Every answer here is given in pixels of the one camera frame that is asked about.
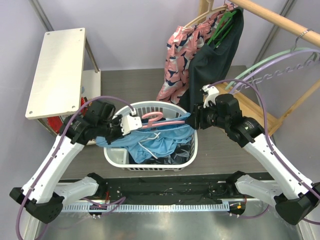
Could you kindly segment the light blue shorts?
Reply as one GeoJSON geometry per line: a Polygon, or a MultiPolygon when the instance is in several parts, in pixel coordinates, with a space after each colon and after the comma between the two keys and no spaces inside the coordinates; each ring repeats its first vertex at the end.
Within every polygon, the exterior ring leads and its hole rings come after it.
{"type": "Polygon", "coordinates": [[[124,138],[107,144],[104,137],[96,138],[96,145],[102,148],[123,148],[137,163],[154,157],[166,157],[172,154],[177,144],[192,140],[195,130],[188,125],[167,125],[157,129],[132,131],[124,138]]]}

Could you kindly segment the pink plastic hanger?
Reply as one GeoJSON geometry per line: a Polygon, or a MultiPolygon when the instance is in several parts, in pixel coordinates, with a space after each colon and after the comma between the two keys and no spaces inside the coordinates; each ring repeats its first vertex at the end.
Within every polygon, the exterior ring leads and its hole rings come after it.
{"type": "Polygon", "coordinates": [[[160,111],[153,111],[144,114],[140,117],[141,120],[147,120],[147,122],[142,124],[142,128],[156,128],[162,126],[169,126],[169,125],[183,125],[185,124],[185,120],[176,120],[176,119],[169,119],[169,120],[162,120],[164,118],[164,114],[160,111]]]}

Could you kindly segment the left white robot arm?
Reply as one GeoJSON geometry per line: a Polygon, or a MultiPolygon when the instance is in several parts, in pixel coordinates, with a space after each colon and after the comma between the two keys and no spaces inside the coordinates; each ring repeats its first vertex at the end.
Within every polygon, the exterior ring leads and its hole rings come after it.
{"type": "Polygon", "coordinates": [[[62,175],[87,143],[96,137],[116,140],[122,137],[121,118],[115,117],[115,106],[96,100],[76,117],[69,116],[61,126],[52,149],[32,178],[22,187],[14,187],[9,196],[31,216],[44,224],[51,223],[63,207],[85,197],[102,199],[107,183],[96,173],[66,188],[58,187],[62,175]]]}

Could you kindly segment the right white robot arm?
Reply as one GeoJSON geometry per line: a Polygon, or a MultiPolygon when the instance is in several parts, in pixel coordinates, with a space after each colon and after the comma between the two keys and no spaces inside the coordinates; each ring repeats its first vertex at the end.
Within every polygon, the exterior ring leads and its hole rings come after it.
{"type": "Polygon", "coordinates": [[[221,94],[207,106],[198,104],[186,119],[193,129],[218,127],[242,149],[256,158],[276,181],[263,182],[241,171],[227,180],[226,193],[233,198],[247,195],[275,208],[278,215],[297,225],[320,203],[320,184],[300,173],[284,155],[277,151],[264,128],[252,117],[242,115],[238,100],[221,94]]]}

